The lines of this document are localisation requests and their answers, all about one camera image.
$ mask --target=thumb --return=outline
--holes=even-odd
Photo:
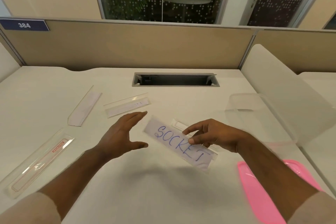
[[[188,142],[193,145],[193,144],[204,144],[204,143],[212,143],[214,140],[212,137],[209,135],[209,133],[204,133],[200,134],[197,136],[193,136],[189,138]]]
[[[131,142],[130,144],[130,151],[131,150],[138,150],[141,148],[147,148],[148,147],[148,143],[145,142]]]

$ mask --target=beige sleeve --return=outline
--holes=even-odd
[[[56,205],[48,196],[33,193],[0,215],[1,224],[60,224]]]
[[[336,224],[336,200],[318,192],[295,211],[288,224]]]

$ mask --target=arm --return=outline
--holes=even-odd
[[[104,164],[128,151],[148,147],[144,142],[129,140],[130,129],[146,114],[147,112],[134,112],[122,116],[105,133],[98,145],[85,151],[65,171],[39,190],[54,201],[62,220]]]
[[[247,132],[213,119],[191,125],[183,133],[187,135],[194,131],[198,132],[189,139],[190,144],[203,144],[206,147],[217,144],[239,153],[286,222],[296,209],[318,192]]]

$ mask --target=white desk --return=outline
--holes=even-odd
[[[220,87],[131,87],[134,72],[212,72]],[[223,111],[233,93],[254,89],[239,70],[98,68],[72,72],[59,67],[22,67],[0,83],[0,179],[58,129],[90,86],[103,92],[82,127],[66,128],[76,137],[19,197],[32,193],[84,150],[94,146],[118,118],[106,118],[103,104],[149,92],[149,114],[131,130],[132,140],[149,148],[127,153],[105,165],[92,179],[63,223],[259,223],[242,189],[238,154],[220,152],[208,175],[196,170],[142,132],[150,115],[170,124],[207,118],[225,122]],[[304,164],[321,187],[326,185],[296,146],[280,152]],[[0,195],[0,212],[15,203]]]
[[[336,73],[305,72],[299,76],[336,107]],[[336,125],[306,144],[302,150],[336,195]]]

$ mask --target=blue sign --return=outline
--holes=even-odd
[[[49,31],[44,20],[0,19],[6,30]]]

